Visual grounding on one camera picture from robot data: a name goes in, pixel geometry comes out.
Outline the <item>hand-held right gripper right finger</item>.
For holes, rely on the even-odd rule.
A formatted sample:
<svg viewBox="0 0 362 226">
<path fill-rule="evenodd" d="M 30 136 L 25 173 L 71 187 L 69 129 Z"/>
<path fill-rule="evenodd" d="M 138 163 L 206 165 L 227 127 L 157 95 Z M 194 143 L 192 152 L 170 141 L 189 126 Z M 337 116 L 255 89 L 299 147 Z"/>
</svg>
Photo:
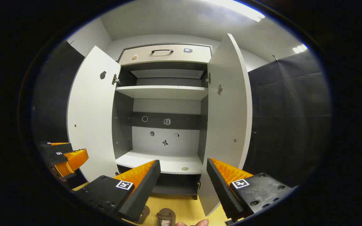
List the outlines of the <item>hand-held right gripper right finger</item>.
<svg viewBox="0 0 362 226">
<path fill-rule="evenodd" d="M 214 158 L 207 159 L 206 170 L 230 222 L 273 206 L 294 190 L 267 173 L 253 175 Z"/>
</svg>

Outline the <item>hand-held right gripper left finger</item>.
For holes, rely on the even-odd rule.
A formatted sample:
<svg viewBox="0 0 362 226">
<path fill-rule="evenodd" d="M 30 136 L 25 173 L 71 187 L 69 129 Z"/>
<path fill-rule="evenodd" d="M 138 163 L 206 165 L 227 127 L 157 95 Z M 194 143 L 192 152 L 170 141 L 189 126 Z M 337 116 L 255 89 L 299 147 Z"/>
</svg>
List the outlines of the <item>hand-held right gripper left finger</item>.
<svg viewBox="0 0 362 226">
<path fill-rule="evenodd" d="M 101 175 L 74 195 L 111 218 L 137 222 L 160 174 L 160 161 L 153 160 L 115 177 Z"/>
</svg>

